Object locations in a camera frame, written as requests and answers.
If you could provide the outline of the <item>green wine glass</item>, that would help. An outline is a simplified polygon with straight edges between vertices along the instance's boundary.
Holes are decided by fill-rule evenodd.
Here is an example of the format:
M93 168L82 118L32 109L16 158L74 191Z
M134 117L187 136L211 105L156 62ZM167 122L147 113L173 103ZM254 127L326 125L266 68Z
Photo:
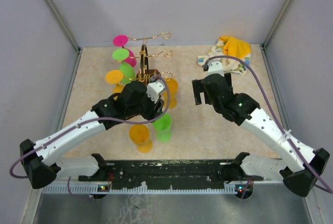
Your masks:
M134 68L125 62L129 56L130 52L125 48L119 48L112 53L112 58L120 62L119 70L123 74L123 79L121 80L123 84L128 84L136 78Z
M160 142L168 142L171 139L172 119L169 114L164 114L161 118L152 123L156 138Z

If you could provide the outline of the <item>orange wine glass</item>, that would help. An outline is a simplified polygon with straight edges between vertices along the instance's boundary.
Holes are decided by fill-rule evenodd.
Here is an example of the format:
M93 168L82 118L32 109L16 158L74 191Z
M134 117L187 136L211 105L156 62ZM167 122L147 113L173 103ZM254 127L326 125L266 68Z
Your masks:
M122 71L120 70L111 70L105 75L105 81L109 84L115 85L113 93L121 93L124 86L121 85L121 82L124 78Z
M163 92L163 97L164 97L164 102L169 103L169 109L173 109L177 106L177 90L178 90L178 82L175 79L170 79L166 81L169 92L170 92L170 97L168 97L167 91Z
M152 149L149 129L145 125L133 125L129 130L129 137L141 153L149 153Z

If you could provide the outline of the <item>orange wine glass front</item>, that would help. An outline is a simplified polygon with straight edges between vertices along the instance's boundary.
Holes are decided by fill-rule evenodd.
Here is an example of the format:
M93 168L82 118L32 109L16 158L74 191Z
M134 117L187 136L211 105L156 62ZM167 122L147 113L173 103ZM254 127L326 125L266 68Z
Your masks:
M129 137L141 153L149 153L152 149L149 129L145 125L133 125L129 130Z

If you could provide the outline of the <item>green wine glass front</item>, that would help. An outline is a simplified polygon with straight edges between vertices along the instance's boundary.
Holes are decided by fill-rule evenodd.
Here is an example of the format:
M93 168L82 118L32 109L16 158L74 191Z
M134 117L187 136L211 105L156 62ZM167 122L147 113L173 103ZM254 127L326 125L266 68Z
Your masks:
M160 142L168 142L171 139L172 119L169 114L164 114L161 118L152 123L156 138Z

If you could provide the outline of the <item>pink wine glass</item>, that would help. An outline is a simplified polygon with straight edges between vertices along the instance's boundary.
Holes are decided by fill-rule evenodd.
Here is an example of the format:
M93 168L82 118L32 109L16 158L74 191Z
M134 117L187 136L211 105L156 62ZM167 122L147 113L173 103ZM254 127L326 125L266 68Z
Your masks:
M129 64L131 67L135 67L137 60L134 53L126 48L126 44L129 41L129 37L126 35L118 35L113 39L114 46L118 47L113 53L112 58L117 62L124 62Z

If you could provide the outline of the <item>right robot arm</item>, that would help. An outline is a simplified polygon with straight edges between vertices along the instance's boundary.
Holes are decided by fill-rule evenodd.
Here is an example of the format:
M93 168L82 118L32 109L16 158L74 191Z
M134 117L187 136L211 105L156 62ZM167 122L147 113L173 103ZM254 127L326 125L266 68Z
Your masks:
M324 149L317 150L297 140L265 112L260 104L246 93L234 93L231 75L210 74L201 80L192 81L196 105L205 103L226 120L254 134L271 150L278 159L240 153L232 162L233 176L244 180L257 176L282 182L287 189L300 197L306 197L315 185L328 163L330 154Z

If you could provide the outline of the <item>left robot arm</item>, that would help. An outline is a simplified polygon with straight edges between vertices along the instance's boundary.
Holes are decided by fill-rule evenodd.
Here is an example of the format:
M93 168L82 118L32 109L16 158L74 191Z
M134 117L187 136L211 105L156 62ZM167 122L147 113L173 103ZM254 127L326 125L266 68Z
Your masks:
M157 79L144 85L138 81L127 84L121 93L102 99L74 123L60 131L32 142L20 144L20 162L33 189L41 189L56 179L78 177L101 181L107 177L108 166L100 154L84 158L63 155L89 138L121 123L133 124L131 118L142 116L144 123L156 121L164 114L161 94L166 83Z

